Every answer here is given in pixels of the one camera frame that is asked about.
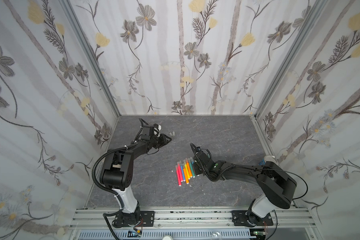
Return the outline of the teal marker pen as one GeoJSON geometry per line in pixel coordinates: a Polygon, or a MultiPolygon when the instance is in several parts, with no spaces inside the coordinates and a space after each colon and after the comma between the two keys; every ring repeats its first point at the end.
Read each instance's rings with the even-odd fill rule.
{"type": "Polygon", "coordinates": [[[193,166],[192,166],[192,163],[190,160],[188,160],[188,165],[189,165],[189,169],[190,169],[190,173],[192,175],[192,178],[195,177],[195,172],[194,172],[194,169],[193,169],[193,166]]]}

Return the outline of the light orange marker pen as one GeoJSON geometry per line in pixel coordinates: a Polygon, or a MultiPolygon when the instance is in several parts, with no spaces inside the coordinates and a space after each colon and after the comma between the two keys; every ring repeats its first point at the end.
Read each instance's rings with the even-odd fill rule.
{"type": "Polygon", "coordinates": [[[183,174],[184,174],[184,179],[186,181],[186,184],[188,185],[189,184],[189,176],[187,173],[187,169],[185,167],[183,167],[183,174]]]}

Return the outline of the blue soup can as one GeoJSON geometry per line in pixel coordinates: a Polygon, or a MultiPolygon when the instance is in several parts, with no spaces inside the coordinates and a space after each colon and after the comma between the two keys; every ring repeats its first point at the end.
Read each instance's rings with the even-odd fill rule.
{"type": "Polygon", "coordinates": [[[267,162],[267,161],[266,161],[265,159],[262,159],[262,160],[259,162],[259,165],[260,165],[260,166],[263,166],[263,165],[266,164],[266,162],[267,162]]]}

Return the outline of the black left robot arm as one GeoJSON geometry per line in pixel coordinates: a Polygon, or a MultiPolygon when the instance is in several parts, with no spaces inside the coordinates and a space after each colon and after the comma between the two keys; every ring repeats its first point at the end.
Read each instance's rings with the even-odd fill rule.
{"type": "Polygon", "coordinates": [[[160,133],[160,125],[148,125],[145,121],[141,124],[129,145],[108,150],[96,160],[92,169],[94,184],[113,194],[118,201],[117,212],[104,214],[106,221],[109,217],[115,218],[112,222],[115,228],[137,226],[143,221],[139,202],[131,188],[135,159],[147,155],[151,149],[158,151],[172,141],[171,137],[160,133]]]}

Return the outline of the pink marker pen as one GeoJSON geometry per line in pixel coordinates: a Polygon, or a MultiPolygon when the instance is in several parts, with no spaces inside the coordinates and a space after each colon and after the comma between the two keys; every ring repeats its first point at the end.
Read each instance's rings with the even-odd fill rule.
{"type": "Polygon", "coordinates": [[[176,165],[176,173],[177,173],[178,185],[179,185],[179,187],[181,187],[182,186],[182,180],[181,180],[180,173],[179,173],[179,167],[177,165],[176,165]]]}

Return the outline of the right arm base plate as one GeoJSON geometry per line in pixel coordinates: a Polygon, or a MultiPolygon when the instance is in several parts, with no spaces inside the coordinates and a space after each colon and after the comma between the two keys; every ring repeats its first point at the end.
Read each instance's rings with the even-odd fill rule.
{"type": "Polygon", "coordinates": [[[273,226],[274,222],[271,214],[268,213],[264,218],[260,218],[255,214],[247,214],[247,211],[231,211],[232,222],[236,227],[265,227],[273,226]]]}

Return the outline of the aluminium frame rail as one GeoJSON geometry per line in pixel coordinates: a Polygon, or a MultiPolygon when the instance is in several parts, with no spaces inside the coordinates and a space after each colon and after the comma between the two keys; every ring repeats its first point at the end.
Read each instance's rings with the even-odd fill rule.
{"type": "MultiPolygon", "coordinates": [[[[141,211],[154,211],[153,230],[164,229],[235,229],[231,211],[245,211],[247,207],[141,207],[141,211]]],[[[104,213],[113,213],[115,208],[88,208],[76,210],[69,230],[104,230],[107,228],[104,213]]],[[[316,224],[306,208],[291,207],[270,212],[278,228],[315,228],[316,224]]]]}

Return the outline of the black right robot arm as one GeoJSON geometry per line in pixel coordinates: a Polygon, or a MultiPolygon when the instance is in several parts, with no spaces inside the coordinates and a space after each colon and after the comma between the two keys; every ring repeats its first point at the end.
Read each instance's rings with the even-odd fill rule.
{"type": "Polygon", "coordinates": [[[258,185],[263,194],[254,199],[246,211],[233,215],[236,226],[249,228],[264,224],[270,212],[291,207],[297,182],[274,162],[264,165],[237,165],[226,161],[213,161],[209,150],[191,144],[194,153],[193,168],[196,174],[206,176],[210,181],[235,180],[258,185]]]}

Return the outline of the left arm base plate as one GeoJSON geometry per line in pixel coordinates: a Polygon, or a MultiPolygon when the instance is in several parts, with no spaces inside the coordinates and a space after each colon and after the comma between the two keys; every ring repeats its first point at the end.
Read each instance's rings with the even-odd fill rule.
{"type": "Polygon", "coordinates": [[[155,220],[154,211],[136,211],[135,213],[117,213],[112,222],[115,228],[122,227],[153,227],[155,220]]]}

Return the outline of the red marker pen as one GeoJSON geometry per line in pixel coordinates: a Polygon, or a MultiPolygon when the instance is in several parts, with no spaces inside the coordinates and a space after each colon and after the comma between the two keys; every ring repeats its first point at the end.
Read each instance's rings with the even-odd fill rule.
{"type": "Polygon", "coordinates": [[[179,178],[180,178],[180,181],[182,183],[184,181],[182,167],[181,167],[180,162],[177,162],[177,165],[178,165],[179,178]]]}

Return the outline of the small blue marker pen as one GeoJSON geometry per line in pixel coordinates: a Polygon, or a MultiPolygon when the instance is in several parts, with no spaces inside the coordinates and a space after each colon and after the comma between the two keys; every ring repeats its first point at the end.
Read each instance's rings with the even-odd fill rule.
{"type": "Polygon", "coordinates": [[[186,182],[185,172],[184,172],[183,166],[180,166],[180,172],[181,172],[181,176],[182,176],[182,181],[186,182]]]}

